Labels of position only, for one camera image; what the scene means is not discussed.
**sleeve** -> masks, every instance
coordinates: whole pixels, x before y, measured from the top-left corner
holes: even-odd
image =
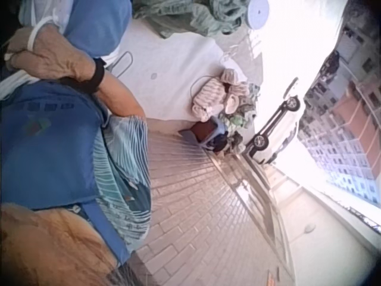
[[[110,157],[120,174],[149,188],[146,121],[139,116],[111,116],[103,134]]]

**green blanket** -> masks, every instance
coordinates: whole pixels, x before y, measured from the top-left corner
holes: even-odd
[[[163,37],[194,32],[231,34],[241,25],[249,0],[134,0],[134,18],[146,18]]]

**hand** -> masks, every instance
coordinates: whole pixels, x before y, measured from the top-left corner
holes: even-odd
[[[32,28],[21,28],[11,38],[7,53],[13,55],[7,61],[8,67],[23,69],[40,79],[72,77],[81,82],[93,76],[93,60],[76,49],[54,25],[43,26],[37,34],[33,51],[28,51],[31,32]]]

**building facade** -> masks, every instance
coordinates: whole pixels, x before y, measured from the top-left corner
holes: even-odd
[[[331,184],[380,207],[379,29],[368,13],[346,23],[339,69],[306,94],[298,137]]]

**brick pavement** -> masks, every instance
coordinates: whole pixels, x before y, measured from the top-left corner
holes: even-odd
[[[294,285],[238,196],[207,155],[149,134],[152,221],[130,266],[143,285]]]

